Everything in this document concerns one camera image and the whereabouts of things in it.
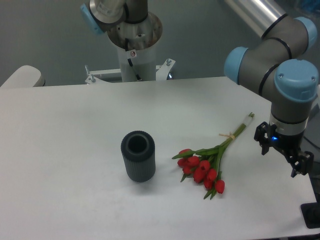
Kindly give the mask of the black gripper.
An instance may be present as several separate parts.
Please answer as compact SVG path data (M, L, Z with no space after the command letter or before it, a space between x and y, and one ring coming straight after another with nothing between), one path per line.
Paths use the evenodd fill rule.
M306 129L307 121L289 124L279 120L262 122L256 127L254 140L261 147L264 156L270 147L280 151L286 161L291 165L291 177L309 174L313 169L314 154L302 151L301 143Z

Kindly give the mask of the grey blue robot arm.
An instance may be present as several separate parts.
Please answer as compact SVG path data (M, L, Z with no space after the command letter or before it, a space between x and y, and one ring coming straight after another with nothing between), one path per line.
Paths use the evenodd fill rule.
M255 49L237 47L227 56L224 74L236 84L271 102L268 122L254 139L262 154L280 152L292 176L306 175L314 156L300 148L312 103L319 92L319 72L299 56L317 40L317 28L305 17L291 18L273 0L229 0L234 10L261 37ZM90 0L80 7L89 28L107 34L118 51L123 82L165 81L174 61L156 67L156 43L163 28L145 0Z

